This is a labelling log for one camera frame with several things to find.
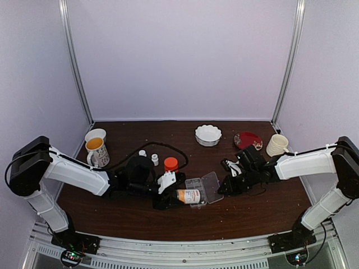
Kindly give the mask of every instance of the scalloped bowl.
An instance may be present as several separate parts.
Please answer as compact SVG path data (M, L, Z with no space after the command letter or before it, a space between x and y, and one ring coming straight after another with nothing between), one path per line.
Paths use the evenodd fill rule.
M200 145L205 147L217 145L221 137L221 130L213 125L202 125L196 129L196 140Z

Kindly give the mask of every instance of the white wall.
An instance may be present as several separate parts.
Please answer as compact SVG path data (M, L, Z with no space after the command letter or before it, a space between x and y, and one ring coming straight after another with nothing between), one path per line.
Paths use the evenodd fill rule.
M57 1L2 1L0 8L0 267L18 268L34 224L29 205L6 187L12 155L39 135L72 155L87 130ZM54 193L58 184L50 184Z
M94 119L270 119L296 4L69 0Z
M348 136L359 146L359 2L306 1L299 50L279 125L294 150ZM309 177L319 199L335 177ZM358 268L359 203L345 207L334 223L350 268Z

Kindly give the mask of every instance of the red plate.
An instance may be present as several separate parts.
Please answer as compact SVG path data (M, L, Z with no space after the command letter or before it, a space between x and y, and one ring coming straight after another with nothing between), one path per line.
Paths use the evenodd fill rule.
M262 139L255 133L241 132L236 134L233 140L239 149L245 149L249 145L253 145L257 150L263 147Z

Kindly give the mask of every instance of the white mug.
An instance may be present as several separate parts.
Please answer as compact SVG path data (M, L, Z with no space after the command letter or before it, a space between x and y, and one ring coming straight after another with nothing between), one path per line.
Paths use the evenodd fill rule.
M266 148L266 152L270 157L275 155L281 155L285 152L289 152L288 147L288 139L281 134L274 134Z
M93 138L102 138L103 141L106 143L106 131L104 129L93 129L88 132L85 136L85 141L88 142Z
M88 164L94 167L104 167L110 162L105 142L102 138L96 137L88 140L86 143L88 151Z

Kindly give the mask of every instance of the white bottle cap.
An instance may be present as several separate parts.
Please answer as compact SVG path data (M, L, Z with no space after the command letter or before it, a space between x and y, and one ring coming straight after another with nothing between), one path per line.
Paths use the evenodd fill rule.
M152 154L151 160L155 166L158 165L158 155L157 154Z
M145 151L145 150L140 150L140 151L139 151L139 155L140 155L140 156L147 157L147 154L146 154L146 151Z

